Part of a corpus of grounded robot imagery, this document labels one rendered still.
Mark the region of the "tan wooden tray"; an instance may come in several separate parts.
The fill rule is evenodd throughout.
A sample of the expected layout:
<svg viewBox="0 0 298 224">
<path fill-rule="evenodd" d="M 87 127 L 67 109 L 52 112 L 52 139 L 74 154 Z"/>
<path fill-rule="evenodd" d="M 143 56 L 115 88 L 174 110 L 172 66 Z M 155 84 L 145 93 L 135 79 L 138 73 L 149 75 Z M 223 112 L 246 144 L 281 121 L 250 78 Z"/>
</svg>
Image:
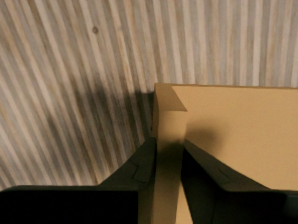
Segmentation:
<svg viewBox="0 0 298 224">
<path fill-rule="evenodd" d="M 271 189 L 298 190 L 298 87 L 154 83 L 150 224 L 192 224 L 185 139 Z"/>
</svg>

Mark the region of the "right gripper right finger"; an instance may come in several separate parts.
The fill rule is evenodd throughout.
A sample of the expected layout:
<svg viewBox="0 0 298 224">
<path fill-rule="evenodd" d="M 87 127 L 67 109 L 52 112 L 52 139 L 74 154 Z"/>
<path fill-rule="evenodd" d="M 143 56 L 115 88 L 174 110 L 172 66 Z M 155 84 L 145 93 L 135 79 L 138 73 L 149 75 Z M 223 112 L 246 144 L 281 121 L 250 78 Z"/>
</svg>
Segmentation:
<svg viewBox="0 0 298 224">
<path fill-rule="evenodd" d="M 298 190 L 270 189 L 187 139 L 180 180 L 193 224 L 298 224 Z"/>
</svg>

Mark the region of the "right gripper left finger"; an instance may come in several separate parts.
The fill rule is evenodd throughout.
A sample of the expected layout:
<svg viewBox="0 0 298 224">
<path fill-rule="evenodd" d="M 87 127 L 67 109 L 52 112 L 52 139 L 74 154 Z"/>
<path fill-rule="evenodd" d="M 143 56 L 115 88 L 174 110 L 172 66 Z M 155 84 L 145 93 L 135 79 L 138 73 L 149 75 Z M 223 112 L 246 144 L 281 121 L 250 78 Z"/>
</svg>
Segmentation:
<svg viewBox="0 0 298 224">
<path fill-rule="evenodd" d="M 99 185 L 18 185 L 0 191 L 0 224 L 150 224 L 157 143 L 147 140 Z M 142 188 L 141 188 L 142 187 Z"/>
</svg>

